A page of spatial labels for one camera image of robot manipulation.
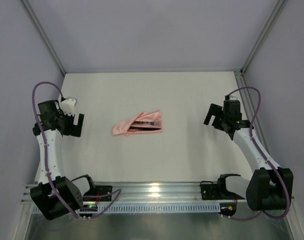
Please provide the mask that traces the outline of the black handled knife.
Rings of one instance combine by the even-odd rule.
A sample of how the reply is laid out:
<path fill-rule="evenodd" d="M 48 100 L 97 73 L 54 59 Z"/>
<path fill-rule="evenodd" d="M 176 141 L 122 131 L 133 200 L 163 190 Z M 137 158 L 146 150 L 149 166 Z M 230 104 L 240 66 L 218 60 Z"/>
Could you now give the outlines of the black handled knife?
<path fill-rule="evenodd" d="M 155 127 L 137 127 L 131 126 L 129 127 L 129 132 L 153 132 L 153 131 L 160 131 L 162 128 L 155 128 Z"/>

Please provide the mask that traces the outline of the pink cloth napkin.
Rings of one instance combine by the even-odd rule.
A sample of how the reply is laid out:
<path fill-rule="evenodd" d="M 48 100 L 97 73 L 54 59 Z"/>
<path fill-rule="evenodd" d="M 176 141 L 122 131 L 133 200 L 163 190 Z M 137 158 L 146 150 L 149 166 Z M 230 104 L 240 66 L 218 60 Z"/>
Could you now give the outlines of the pink cloth napkin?
<path fill-rule="evenodd" d="M 153 121 L 162 121 L 160 111 L 154 111 L 154 112 L 142 112 L 138 114 L 137 116 L 123 120 L 119 123 L 117 123 L 112 128 L 112 135 L 113 136 L 129 136 L 129 135 L 135 135 L 135 134 L 151 134 L 151 133 L 161 133 L 163 132 L 163 126 L 153 126 L 148 124 L 134 124 L 134 121 L 145 121 L 145 122 L 153 122 Z M 143 128 L 162 128 L 162 130 L 158 131 L 137 131 L 137 132 L 129 132 L 129 127 L 143 127 Z"/>

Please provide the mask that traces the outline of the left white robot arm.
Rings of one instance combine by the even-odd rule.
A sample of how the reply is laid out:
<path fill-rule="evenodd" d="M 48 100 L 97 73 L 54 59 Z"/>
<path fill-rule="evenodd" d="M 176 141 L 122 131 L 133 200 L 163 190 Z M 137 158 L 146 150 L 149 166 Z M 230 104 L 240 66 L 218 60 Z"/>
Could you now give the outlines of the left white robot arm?
<path fill-rule="evenodd" d="M 75 98 L 68 97 L 38 104 L 40 122 L 34 125 L 33 134 L 40 148 L 40 175 L 38 185 L 30 194 L 49 221 L 79 210 L 84 195 L 95 190 L 89 175 L 70 180 L 63 169 L 62 139 L 64 136 L 79 138 L 85 117 L 84 114 L 75 115 L 76 103 Z"/>

